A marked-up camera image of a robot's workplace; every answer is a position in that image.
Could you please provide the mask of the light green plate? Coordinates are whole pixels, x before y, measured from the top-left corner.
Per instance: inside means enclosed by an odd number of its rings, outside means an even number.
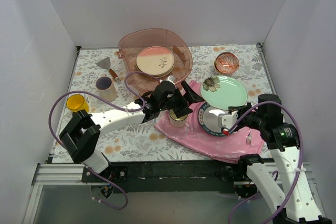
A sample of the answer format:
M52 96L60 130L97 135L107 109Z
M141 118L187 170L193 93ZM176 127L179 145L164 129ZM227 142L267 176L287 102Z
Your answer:
M227 76L211 76L201 84L201 96L211 106L227 111L229 106L242 106L247 91L237 80Z

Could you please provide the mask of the red patterned bowl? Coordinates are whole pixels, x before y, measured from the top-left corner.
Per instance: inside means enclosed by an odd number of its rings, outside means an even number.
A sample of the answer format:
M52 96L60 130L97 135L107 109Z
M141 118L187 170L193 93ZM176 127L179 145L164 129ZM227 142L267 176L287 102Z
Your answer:
M214 62L214 66L236 66L239 68L240 62L239 59L231 52L223 52L217 56Z

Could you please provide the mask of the cream and yellow floral plate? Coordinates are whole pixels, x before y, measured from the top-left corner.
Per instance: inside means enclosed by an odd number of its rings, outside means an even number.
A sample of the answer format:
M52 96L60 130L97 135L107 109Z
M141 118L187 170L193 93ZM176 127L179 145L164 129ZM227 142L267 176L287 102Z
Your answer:
M138 73L138 74L143 74L147 77L155 77L155 78L163 78L163 77L166 77L166 76L169 76L171 74L172 71L167 71L165 73L162 73L162 74L150 74L150 73L146 73L146 72L143 72L143 71L135 71L135 73Z

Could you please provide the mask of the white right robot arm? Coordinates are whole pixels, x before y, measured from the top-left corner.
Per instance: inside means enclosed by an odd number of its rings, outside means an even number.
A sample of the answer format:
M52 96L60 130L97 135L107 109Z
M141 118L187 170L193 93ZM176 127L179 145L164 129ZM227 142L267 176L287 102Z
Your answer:
M230 106L218 125L225 135L244 127L257 130L275 161L271 175L258 154L238 160L238 176L251 180L271 211L264 223L331 223L318 208L303 166L303 138L292 114L275 94L261 94L258 103Z

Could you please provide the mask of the pink plate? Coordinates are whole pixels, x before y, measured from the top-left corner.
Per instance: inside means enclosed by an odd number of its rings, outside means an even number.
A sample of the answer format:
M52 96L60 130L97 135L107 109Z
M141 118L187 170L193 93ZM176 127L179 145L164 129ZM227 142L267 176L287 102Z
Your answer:
M162 67L174 67L174 55L170 50L161 46L152 46L143 49L136 58L136 64L149 65L160 64Z

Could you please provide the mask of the cream divided plate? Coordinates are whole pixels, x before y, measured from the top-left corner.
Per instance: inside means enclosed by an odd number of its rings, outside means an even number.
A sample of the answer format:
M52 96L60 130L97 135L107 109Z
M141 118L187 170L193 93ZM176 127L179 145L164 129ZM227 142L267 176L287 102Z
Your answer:
M155 77L167 76L173 70L173 66L171 68L162 67L160 64L157 64L157 63L153 63L149 65L140 65L140 66L136 64L136 68L139 71L142 71L144 73L150 74Z

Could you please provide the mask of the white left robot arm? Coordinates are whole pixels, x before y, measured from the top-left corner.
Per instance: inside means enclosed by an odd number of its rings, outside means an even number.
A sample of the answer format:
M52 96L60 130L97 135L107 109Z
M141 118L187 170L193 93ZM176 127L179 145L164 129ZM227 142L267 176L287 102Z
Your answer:
M192 113L190 106L203 102L185 81L184 92L170 81L162 81L153 91L148 91L124 107L89 114L85 110L73 113L71 120L61 131L59 138L71 159L84 164L100 182L111 178L112 170L106 157L96 148L99 137L129 125L151 121L162 111L172 110L178 118Z

